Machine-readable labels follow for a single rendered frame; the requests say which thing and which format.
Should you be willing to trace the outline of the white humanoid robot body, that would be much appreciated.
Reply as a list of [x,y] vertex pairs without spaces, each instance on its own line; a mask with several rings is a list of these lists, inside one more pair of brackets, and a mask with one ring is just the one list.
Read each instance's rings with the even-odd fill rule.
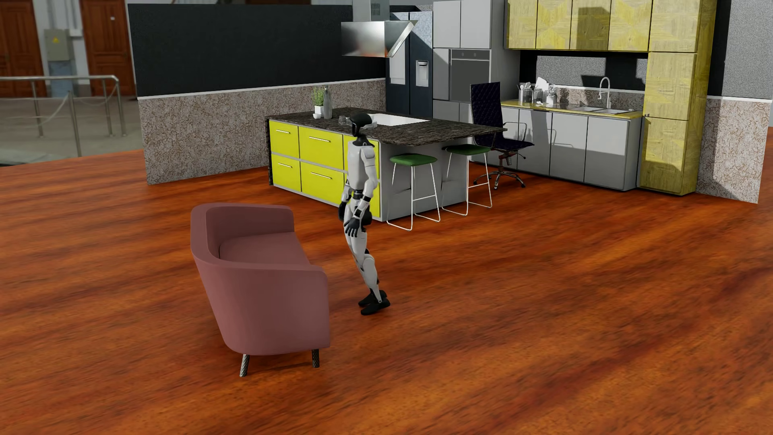
[[[348,165],[347,177],[343,187],[341,202],[338,207],[339,220],[343,222],[343,231],[345,212],[349,210],[349,213],[354,214],[356,211],[358,211],[357,205],[362,199],[362,190],[357,190],[355,188],[357,181],[356,176],[354,179],[351,179],[349,175],[349,163],[351,161],[353,161],[353,163],[358,163],[360,160],[356,154],[356,151],[352,152],[351,149],[355,145],[372,145],[372,143],[368,141],[365,133],[362,131],[362,128],[365,128],[366,125],[372,123],[371,117],[367,113],[357,113],[350,117],[350,121],[352,123],[352,132],[355,136],[355,139],[349,142],[349,148],[346,155],[346,161]],[[370,290],[370,294],[359,302],[359,305],[362,307],[361,314],[371,315],[380,311],[381,309],[389,307],[391,303],[387,299],[386,293],[379,289],[378,285],[380,281],[378,279],[374,258],[366,247],[368,235],[366,233],[366,226],[372,222],[371,210],[369,209],[365,216],[361,219],[362,227],[357,237],[350,238],[345,235],[345,238],[353,254],[355,263],[362,274],[365,284],[367,284]]]

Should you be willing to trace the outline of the kitchen island with yellow drawers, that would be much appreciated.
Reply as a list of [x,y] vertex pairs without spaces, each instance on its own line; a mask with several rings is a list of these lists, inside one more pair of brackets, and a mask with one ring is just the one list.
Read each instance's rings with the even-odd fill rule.
[[[346,153],[353,140],[351,127],[340,124],[341,116],[356,113],[384,113],[362,108],[345,107],[333,110],[329,120],[314,119],[311,112],[273,114],[267,116],[268,149],[271,161],[271,183],[288,191],[303,194],[317,201],[338,206],[346,179]],[[402,115],[421,118],[416,115]],[[385,222],[409,217],[411,192],[408,190],[411,171],[407,166],[397,166],[394,186],[391,187],[393,163],[390,158],[403,153],[431,155],[438,159],[433,164],[434,179],[441,206],[450,207],[465,202],[464,155],[451,155],[442,147],[465,144],[466,139],[477,135],[503,132],[502,127],[452,122],[436,118],[428,122],[400,126],[376,126],[366,128],[365,134],[375,144],[376,172],[380,183],[371,201],[374,220]],[[415,168],[413,195],[416,198],[432,195],[429,165]],[[432,219],[438,218],[433,197],[413,203],[415,213]]]

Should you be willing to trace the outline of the green seat bar stool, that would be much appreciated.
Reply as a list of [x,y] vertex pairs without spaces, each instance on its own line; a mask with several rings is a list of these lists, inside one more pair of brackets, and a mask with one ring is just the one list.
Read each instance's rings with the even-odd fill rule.
[[[490,151],[490,148],[488,148],[488,147],[481,146],[481,145],[473,145],[473,144],[457,144],[457,145],[446,145],[446,146],[442,147],[442,149],[444,151],[446,151],[447,153],[451,154],[451,155],[464,155],[467,158],[469,158],[472,155],[483,154],[484,155],[485,169],[486,169],[486,171],[488,170],[487,153]],[[474,185],[470,186],[469,185],[469,164],[465,164],[465,170],[466,170],[465,179],[464,179],[464,184],[465,184],[465,205],[466,205],[465,213],[459,213],[457,211],[452,211],[452,210],[450,210],[450,209],[448,209],[446,207],[441,207],[441,209],[444,210],[444,211],[447,211],[447,212],[450,212],[450,213],[455,213],[455,214],[458,214],[458,215],[461,215],[461,216],[467,216],[469,214],[469,204],[471,203],[469,201],[469,190],[470,190],[470,188],[471,187],[475,187],[475,186],[482,186],[482,184],[481,185],[474,184]],[[493,206],[493,199],[492,199],[491,187],[490,187],[490,175],[488,174],[488,172],[485,172],[483,174],[483,176],[486,178],[486,185],[488,186],[489,204],[488,204],[488,206],[486,206],[485,204],[475,203],[475,202],[473,202],[473,204],[479,205],[479,206],[482,206],[482,207],[486,207],[486,208],[491,208]]]
[[[400,166],[407,166],[407,167],[410,168],[410,171],[411,171],[411,181],[410,181],[410,186],[408,188],[408,190],[411,192],[411,200],[410,200],[411,212],[409,213],[409,216],[411,218],[411,227],[405,228],[405,227],[403,227],[401,225],[397,225],[397,224],[391,223],[389,221],[389,214],[388,213],[386,214],[386,223],[389,224],[390,226],[393,226],[393,227],[396,227],[396,228],[400,228],[402,230],[410,232],[413,229],[413,218],[415,216],[428,219],[428,220],[430,220],[432,222],[440,222],[440,202],[439,202],[439,199],[438,199],[438,188],[437,188],[437,185],[435,183],[434,167],[433,167],[433,164],[435,162],[437,162],[438,159],[436,157],[434,157],[434,156],[431,156],[431,155],[425,155],[425,154],[419,154],[419,153],[403,153],[403,154],[400,154],[400,155],[392,156],[390,158],[390,161],[393,163],[391,187],[394,186],[394,179],[395,179],[395,175],[397,173],[397,166],[398,165],[400,165]],[[413,195],[414,181],[416,179],[416,174],[415,174],[416,170],[415,170],[415,168],[417,166],[424,166],[424,165],[429,165],[431,181],[432,181],[434,193],[432,195],[427,195],[425,197],[416,198]],[[435,202],[436,202],[436,210],[438,211],[438,219],[436,219],[436,220],[432,219],[430,217],[424,216],[422,214],[415,213],[414,208],[413,208],[413,203],[414,202],[420,201],[420,200],[423,200],[423,199],[427,199],[427,198],[430,198],[430,197],[433,197],[435,199]]]

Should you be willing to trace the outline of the mauve upholstered sofa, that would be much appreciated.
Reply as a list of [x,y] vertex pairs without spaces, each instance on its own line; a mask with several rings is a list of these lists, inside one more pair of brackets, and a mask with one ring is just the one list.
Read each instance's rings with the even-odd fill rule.
[[331,344],[328,280],[309,262],[288,206],[204,203],[191,211],[190,247],[224,343],[243,355],[312,352]]

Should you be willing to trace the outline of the white island cooktop panel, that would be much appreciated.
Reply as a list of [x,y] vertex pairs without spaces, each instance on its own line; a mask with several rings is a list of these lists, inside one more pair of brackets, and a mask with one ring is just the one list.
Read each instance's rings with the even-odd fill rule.
[[369,113],[372,123],[377,126],[400,126],[405,124],[417,124],[422,122],[428,122],[427,119],[411,118],[406,116],[384,114],[384,113]]

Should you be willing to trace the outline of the dark double door refrigerator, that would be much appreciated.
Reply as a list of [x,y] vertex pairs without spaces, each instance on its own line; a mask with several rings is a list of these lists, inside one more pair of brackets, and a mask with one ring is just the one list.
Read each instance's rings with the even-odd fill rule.
[[433,17],[417,6],[391,6],[391,19],[416,20],[400,49],[386,62],[388,112],[420,117],[432,115]]

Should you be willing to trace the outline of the dark blue office chair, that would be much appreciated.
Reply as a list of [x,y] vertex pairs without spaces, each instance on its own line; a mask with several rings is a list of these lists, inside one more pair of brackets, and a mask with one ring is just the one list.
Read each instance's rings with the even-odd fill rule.
[[[503,121],[500,104],[500,84],[498,82],[471,85],[471,114],[473,123],[504,128],[506,122]],[[534,144],[525,141],[525,134],[516,139],[509,139],[503,136],[503,133],[492,133],[477,135],[473,137],[474,144],[487,148],[489,151],[499,152],[498,170],[486,174],[487,180],[495,176],[494,190],[498,187],[499,177],[501,175],[511,176],[521,183],[522,187],[526,184],[517,175],[517,173],[506,172],[503,168],[503,161],[510,163],[514,156],[520,156],[519,151]]]

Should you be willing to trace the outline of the steel range hood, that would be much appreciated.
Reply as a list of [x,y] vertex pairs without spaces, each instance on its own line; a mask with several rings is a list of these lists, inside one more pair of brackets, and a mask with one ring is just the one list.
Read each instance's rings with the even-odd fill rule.
[[342,55],[393,57],[417,20],[391,21],[390,0],[352,0],[353,21],[341,23]]

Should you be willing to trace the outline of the built-in steel oven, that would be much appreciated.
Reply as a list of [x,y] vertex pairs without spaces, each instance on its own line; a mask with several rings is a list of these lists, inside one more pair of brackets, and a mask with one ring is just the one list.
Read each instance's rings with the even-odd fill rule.
[[490,81],[491,50],[451,49],[449,100],[469,103],[473,84]]

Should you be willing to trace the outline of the grey tall cabinet unit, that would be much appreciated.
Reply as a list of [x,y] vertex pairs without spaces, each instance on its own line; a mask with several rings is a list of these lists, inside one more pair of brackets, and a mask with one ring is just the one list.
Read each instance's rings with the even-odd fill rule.
[[470,103],[449,100],[451,49],[491,50],[490,81],[501,101],[518,95],[520,51],[505,47],[507,0],[446,0],[433,4],[433,117],[472,123]]

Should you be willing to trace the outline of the grey base cabinet counter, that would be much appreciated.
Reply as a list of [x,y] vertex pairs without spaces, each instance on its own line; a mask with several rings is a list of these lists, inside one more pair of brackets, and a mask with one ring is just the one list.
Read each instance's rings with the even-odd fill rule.
[[520,104],[502,101],[504,136],[534,145],[505,167],[618,191],[639,184],[643,114],[595,114],[571,110],[581,104]]

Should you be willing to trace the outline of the metal handrail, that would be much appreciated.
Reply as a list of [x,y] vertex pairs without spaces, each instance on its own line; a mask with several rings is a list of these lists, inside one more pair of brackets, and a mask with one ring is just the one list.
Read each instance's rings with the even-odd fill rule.
[[73,136],[75,140],[75,149],[76,149],[76,156],[82,157],[82,148],[81,148],[81,136],[80,136],[80,130],[79,125],[77,121],[76,116],[76,105],[75,100],[76,97],[72,93],[72,91],[68,91],[66,96],[61,100],[61,103],[57,107],[57,109],[51,114],[48,118],[43,119],[43,117],[40,115],[40,107],[39,107],[39,101],[42,100],[42,98],[38,98],[37,96],[37,82],[51,82],[51,81],[79,81],[79,80],[87,80],[89,82],[91,81],[99,81],[102,85],[102,98],[103,102],[101,105],[104,108],[105,111],[105,118],[107,122],[107,130],[108,130],[108,136],[113,137],[114,132],[112,128],[112,117],[110,112],[110,101],[111,98],[115,97],[117,105],[118,105],[118,119],[120,122],[121,127],[121,136],[126,137],[128,135],[127,131],[127,125],[125,121],[124,116],[124,108],[122,103],[122,94],[121,94],[121,81],[120,79],[115,76],[114,74],[103,74],[103,75],[86,75],[86,76],[77,76],[77,75],[60,75],[60,76],[0,76],[0,83],[3,82],[28,82],[30,83],[31,90],[33,96],[29,98],[33,102],[33,107],[35,111],[35,116],[33,119],[35,120],[35,127],[37,129],[38,137],[43,138],[43,125],[45,123],[48,123],[49,121],[56,118],[56,115],[61,111],[61,109],[67,104],[69,113],[70,113],[70,120],[72,122],[72,130],[73,130]]

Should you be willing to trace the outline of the yellow wood tall cabinet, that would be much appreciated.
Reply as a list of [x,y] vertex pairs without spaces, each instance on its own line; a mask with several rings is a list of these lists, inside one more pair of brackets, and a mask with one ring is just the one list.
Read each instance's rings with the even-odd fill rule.
[[717,0],[653,0],[639,185],[697,188]]

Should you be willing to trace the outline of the yellow wood wall cabinets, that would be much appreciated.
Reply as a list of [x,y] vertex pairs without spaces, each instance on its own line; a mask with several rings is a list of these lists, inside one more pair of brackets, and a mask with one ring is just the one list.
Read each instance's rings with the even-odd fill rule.
[[507,0],[505,47],[646,52],[653,0]]

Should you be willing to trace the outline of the grey electrical wall box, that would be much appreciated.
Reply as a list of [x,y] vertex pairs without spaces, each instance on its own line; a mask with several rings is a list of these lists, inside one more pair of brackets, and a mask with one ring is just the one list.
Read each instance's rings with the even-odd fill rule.
[[69,29],[44,29],[43,33],[48,62],[70,62],[74,60]]

